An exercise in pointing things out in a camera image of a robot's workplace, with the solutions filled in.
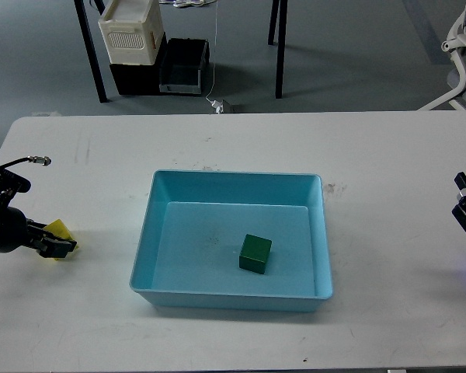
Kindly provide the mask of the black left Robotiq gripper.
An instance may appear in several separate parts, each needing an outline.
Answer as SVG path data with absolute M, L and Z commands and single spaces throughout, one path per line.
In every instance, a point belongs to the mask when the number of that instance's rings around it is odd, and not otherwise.
M 0 253 L 10 253 L 26 245 L 43 258 L 52 258 L 54 236 L 44 230 L 45 226 L 31 219 L 26 220 L 21 210 L 8 207 L 0 221 Z

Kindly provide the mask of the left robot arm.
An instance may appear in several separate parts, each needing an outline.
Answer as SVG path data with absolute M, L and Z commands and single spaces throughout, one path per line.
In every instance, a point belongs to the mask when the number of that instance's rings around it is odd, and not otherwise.
M 77 248 L 77 242 L 61 220 L 45 225 L 28 219 L 21 210 L 9 205 L 17 193 L 26 193 L 31 187 L 28 179 L 9 170 L 23 162 L 51 164 L 46 156 L 27 156 L 0 165 L 0 253 L 25 246 L 43 258 L 64 259 Z

